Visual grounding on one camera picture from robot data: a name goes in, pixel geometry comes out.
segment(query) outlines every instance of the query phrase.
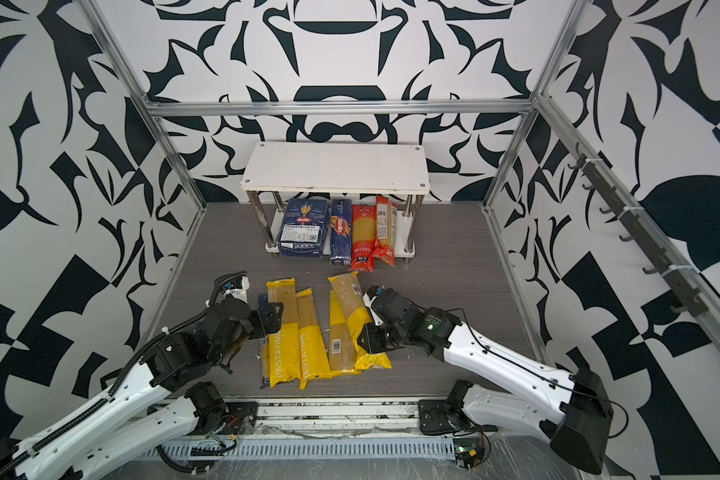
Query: pasta package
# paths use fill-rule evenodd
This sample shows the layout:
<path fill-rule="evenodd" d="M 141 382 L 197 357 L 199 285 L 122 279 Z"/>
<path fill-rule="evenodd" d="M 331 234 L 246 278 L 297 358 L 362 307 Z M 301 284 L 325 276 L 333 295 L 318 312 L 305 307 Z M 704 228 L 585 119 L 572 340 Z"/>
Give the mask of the pasta package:
<path fill-rule="evenodd" d="M 352 206 L 352 265 L 350 270 L 373 272 L 376 206 Z"/>
<path fill-rule="evenodd" d="M 376 195 L 376 237 L 374 258 L 394 266 L 394 236 L 398 232 L 398 206 L 389 199 Z"/>
<path fill-rule="evenodd" d="M 267 293 L 259 293 L 259 312 L 262 312 L 264 305 L 267 304 Z M 259 352 L 262 360 L 262 386 L 269 386 L 269 335 L 264 335 L 259 339 Z"/>
<path fill-rule="evenodd" d="M 352 338 L 352 344 L 357 352 L 355 360 L 355 369 L 367 370 L 370 368 L 391 369 L 392 364 L 389 362 L 386 353 L 368 353 L 358 345 L 358 337 L 362 333 L 362 328 L 366 323 L 370 323 L 371 314 L 362 301 L 362 290 L 358 281 L 358 273 L 343 274 L 328 278 L 336 292 L 336 301 L 342 309 L 342 314 L 347 319 L 347 329 L 349 336 Z"/>
<path fill-rule="evenodd" d="M 349 335 L 347 320 L 336 299 L 336 292 L 331 290 L 331 331 L 328 346 L 328 364 L 331 376 L 357 375 L 355 361 L 358 358 L 352 337 Z"/>
<path fill-rule="evenodd" d="M 282 218 L 277 244 L 283 256 L 319 258 L 326 242 L 328 201 L 319 198 L 291 198 Z"/>
<path fill-rule="evenodd" d="M 352 264 L 352 200 L 331 201 L 331 265 Z"/>
<path fill-rule="evenodd" d="M 296 294 L 298 304 L 298 339 L 302 354 L 302 378 L 298 388 L 303 390 L 307 382 L 314 379 L 331 378 L 326 344 L 322 339 L 320 322 L 317 320 L 315 299 L 312 289 Z"/>
<path fill-rule="evenodd" d="M 270 302 L 282 302 L 282 326 L 269 335 L 269 386 L 302 378 L 302 362 L 298 340 L 298 303 L 296 279 L 267 282 Z"/>

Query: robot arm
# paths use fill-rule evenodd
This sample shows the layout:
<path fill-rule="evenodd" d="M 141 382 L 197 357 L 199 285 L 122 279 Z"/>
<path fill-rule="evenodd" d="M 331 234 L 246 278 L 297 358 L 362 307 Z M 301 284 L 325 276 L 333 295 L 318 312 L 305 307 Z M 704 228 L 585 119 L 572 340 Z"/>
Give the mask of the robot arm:
<path fill-rule="evenodd" d="M 479 374 L 526 404 L 517 408 L 516 398 L 457 382 L 445 403 L 453 430 L 491 425 L 526 431 L 547 440 L 569 464 L 602 471 L 614 412 L 595 373 L 571 375 L 528 359 L 472 330 L 466 318 L 451 313 L 455 310 L 424 310 L 393 289 L 372 286 L 364 300 L 374 323 L 364 327 L 358 344 L 369 353 L 412 346 Z"/>
<path fill-rule="evenodd" d="M 165 439 L 217 430 L 226 406 L 209 382 L 192 386 L 164 410 L 123 425 L 211 367 L 229 371 L 244 341 L 280 330 L 282 304 L 251 311 L 247 287 L 245 272 L 216 279 L 207 308 L 148 341 L 109 389 L 13 448 L 0 442 L 0 478 L 100 478 Z M 223 290 L 227 298 L 216 303 Z"/>

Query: blue pasta box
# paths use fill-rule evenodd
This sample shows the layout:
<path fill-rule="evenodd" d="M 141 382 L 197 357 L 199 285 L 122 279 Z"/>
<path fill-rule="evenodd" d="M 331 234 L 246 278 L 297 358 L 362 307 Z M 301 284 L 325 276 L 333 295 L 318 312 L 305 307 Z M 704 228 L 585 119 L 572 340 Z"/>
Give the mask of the blue pasta box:
<path fill-rule="evenodd" d="M 280 255 L 320 257 L 326 242 L 328 201 L 291 198 L 282 218 L 277 244 Z"/>
<path fill-rule="evenodd" d="M 331 202 L 331 265 L 352 264 L 352 200 Z"/>

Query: patterned backdrop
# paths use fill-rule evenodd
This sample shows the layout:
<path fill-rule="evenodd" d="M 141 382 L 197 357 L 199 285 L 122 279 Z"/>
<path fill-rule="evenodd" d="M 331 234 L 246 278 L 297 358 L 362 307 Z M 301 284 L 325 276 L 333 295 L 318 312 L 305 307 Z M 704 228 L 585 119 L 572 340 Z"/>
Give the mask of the patterned backdrop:
<path fill-rule="evenodd" d="M 101 2 L 155 101 L 528 98 L 570 0 L 109 0 Z M 432 199 L 482 200 L 517 115 L 171 119 L 209 201 L 258 140 L 423 144 Z"/>
<path fill-rule="evenodd" d="M 130 357 L 196 208 L 70 0 L 0 0 L 0 438 Z"/>
<path fill-rule="evenodd" d="M 720 293 L 720 2 L 595 0 L 578 33 L 553 100 Z M 720 354 L 573 162 L 538 120 L 495 205 L 534 327 L 629 411 L 611 475 L 720 478 Z"/>

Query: red spaghetti package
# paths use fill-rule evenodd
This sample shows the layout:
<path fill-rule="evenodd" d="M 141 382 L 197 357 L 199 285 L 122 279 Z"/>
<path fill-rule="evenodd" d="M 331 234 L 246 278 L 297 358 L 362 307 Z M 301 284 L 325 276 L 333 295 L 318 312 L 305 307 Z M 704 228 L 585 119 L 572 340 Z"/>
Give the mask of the red spaghetti package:
<path fill-rule="evenodd" d="M 398 206 L 381 195 L 376 195 L 376 238 L 374 258 L 394 266 L 394 236 L 398 231 Z"/>
<path fill-rule="evenodd" d="M 350 270 L 373 272 L 376 206 L 352 206 L 352 264 Z"/>

